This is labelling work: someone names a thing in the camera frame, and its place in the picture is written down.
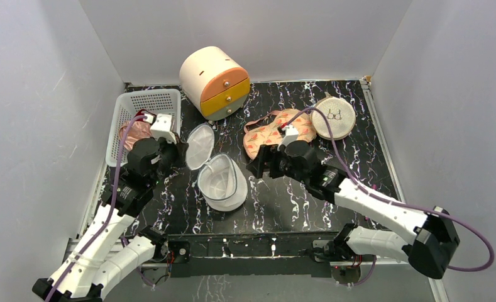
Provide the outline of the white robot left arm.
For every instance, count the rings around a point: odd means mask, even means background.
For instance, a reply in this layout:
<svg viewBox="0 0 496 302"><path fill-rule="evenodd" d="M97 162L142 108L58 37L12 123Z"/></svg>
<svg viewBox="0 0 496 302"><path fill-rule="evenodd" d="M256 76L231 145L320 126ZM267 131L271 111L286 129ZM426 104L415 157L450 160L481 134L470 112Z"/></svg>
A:
<svg viewBox="0 0 496 302"><path fill-rule="evenodd" d="M103 301L131 271L168 256L167 236L148 226L115 256L114 244L153 198L158 182L185 164L188 143L176 137L138 140L122 164L118 156L114 181L105 191L91 225L63 264L39 278L32 292L43 301Z"/></svg>

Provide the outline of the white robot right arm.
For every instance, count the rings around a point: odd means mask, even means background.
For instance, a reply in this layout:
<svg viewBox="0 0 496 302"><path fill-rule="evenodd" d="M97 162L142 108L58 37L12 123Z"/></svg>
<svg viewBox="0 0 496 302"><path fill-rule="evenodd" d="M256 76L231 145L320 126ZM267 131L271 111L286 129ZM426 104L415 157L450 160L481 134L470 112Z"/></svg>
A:
<svg viewBox="0 0 496 302"><path fill-rule="evenodd" d="M312 249L305 251L318 262L378 255L406 262L427 277L441 279L460 244L447 211L436 208L436 213L430 214L407 209L394 199L379 201L371 189L353 184L344 170L323 164L302 140L286 147L261 145L246 168L256 178L267 172L273 179L294 179L303 183L311 196L355 211L384 227L371 230L347 223L332 240L314 241Z"/></svg>

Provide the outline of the white mesh laundry bag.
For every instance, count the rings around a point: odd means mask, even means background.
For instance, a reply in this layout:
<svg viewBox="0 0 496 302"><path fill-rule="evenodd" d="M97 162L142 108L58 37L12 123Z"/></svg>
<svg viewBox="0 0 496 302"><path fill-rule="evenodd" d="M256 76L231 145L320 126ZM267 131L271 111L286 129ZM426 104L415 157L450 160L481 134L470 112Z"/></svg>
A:
<svg viewBox="0 0 496 302"><path fill-rule="evenodd" d="M187 139L185 163L197 171L196 185L207 205L222 212L234 211L247 199L248 185L239 165L226 153L212 155L214 131L207 123L194 128Z"/></svg>

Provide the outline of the red bra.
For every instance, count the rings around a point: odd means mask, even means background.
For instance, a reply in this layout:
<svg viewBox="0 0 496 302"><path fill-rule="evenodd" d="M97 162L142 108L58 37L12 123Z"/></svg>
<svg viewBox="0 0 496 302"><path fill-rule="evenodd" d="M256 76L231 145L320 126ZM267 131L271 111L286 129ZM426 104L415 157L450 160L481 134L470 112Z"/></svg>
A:
<svg viewBox="0 0 496 302"><path fill-rule="evenodd" d="M153 119L154 115L150 113L146 109L141 109L137 114L135 114L135 118L137 121L146 121L147 119Z"/></svg>

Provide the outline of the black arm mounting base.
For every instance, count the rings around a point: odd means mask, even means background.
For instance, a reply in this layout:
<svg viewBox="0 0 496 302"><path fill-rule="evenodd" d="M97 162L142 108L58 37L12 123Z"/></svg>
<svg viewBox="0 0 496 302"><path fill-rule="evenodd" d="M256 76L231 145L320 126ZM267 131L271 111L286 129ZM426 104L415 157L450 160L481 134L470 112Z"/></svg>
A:
<svg viewBox="0 0 496 302"><path fill-rule="evenodd" d="M329 256L325 245L334 232L170 234L159 255L142 264L146 276L170 273L174 278L230 275L307 275L333 277L345 273L357 279L371 255Z"/></svg>

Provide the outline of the white plastic basket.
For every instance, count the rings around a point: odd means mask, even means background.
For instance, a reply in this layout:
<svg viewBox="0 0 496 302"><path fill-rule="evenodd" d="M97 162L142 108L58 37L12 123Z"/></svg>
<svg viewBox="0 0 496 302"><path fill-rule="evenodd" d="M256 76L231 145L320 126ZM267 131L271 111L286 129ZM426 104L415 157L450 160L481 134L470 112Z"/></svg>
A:
<svg viewBox="0 0 496 302"><path fill-rule="evenodd" d="M181 93L177 89L152 89L146 91L127 92L118 96L114 107L105 161L108 166L115 167L120 145L119 130L141 110L151 114L172 115L175 133L180 133Z"/></svg>

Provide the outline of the cream round drawer cabinet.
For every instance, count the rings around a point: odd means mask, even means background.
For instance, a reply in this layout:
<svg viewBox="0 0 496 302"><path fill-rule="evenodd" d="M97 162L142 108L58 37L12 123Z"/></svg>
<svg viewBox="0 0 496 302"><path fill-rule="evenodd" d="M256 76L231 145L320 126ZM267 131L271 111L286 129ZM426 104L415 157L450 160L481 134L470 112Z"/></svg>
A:
<svg viewBox="0 0 496 302"><path fill-rule="evenodd" d="M208 121L235 113L250 93L246 69L216 46L189 55L181 65L179 80L187 98Z"/></svg>

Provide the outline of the floral peach bra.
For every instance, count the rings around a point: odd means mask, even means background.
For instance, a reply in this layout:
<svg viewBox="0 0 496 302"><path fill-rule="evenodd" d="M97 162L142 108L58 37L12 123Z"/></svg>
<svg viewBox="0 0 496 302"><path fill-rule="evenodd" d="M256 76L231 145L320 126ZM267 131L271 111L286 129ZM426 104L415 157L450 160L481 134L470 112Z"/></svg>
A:
<svg viewBox="0 0 496 302"><path fill-rule="evenodd" d="M283 109L271 111L266 116L251 122L247 122L244 129L243 146L247 156L254 159L261 145L274 145L282 141L279 128L300 111L297 109ZM305 142L313 141L317 133L307 113L302 113L296 118L292 125L298 130L298 140Z"/></svg>

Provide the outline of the round beige mesh pouch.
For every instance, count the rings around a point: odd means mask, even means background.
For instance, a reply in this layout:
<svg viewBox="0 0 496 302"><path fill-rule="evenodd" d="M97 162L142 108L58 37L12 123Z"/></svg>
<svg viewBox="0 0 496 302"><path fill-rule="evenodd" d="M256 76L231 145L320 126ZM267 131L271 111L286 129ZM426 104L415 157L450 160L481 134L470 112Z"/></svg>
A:
<svg viewBox="0 0 496 302"><path fill-rule="evenodd" d="M330 140L342 140L347 137L356 124L356 113L352 105L343 98L337 98L325 92L312 110L310 119L319 137Z"/></svg>

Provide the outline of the pink bra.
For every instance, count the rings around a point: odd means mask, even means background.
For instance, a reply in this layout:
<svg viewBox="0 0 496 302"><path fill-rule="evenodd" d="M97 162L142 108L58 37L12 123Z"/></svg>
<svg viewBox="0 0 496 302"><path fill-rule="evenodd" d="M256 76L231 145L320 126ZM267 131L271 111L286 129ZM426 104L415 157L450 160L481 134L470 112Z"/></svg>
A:
<svg viewBox="0 0 496 302"><path fill-rule="evenodd" d="M134 122L130 127L126 140L123 143L124 149L129 152L138 140L150 138L152 136L150 128L151 125L149 123L145 123L144 121Z"/></svg>

